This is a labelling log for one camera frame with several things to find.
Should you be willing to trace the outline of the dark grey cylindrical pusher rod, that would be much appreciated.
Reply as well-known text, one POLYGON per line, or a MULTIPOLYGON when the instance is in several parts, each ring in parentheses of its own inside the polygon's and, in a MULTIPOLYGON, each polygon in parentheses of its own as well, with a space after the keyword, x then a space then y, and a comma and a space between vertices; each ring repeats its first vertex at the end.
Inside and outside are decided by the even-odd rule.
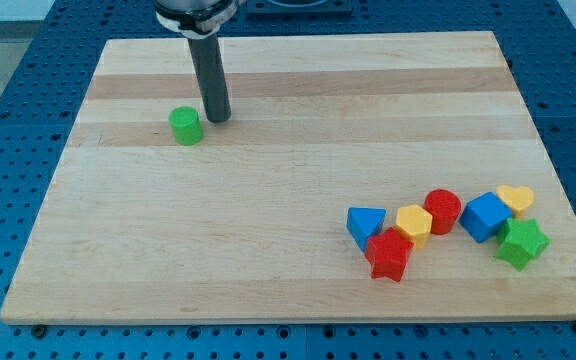
POLYGON ((218 36, 189 39, 188 43, 206 118, 224 123, 231 118, 231 106, 218 36))

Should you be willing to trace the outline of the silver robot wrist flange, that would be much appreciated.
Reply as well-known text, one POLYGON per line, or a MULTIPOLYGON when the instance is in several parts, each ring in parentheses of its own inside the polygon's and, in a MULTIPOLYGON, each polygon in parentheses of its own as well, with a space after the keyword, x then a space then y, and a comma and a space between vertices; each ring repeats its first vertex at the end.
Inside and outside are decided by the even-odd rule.
POLYGON ((154 0, 156 18, 167 30, 201 40, 217 33, 242 6, 240 0, 154 0))

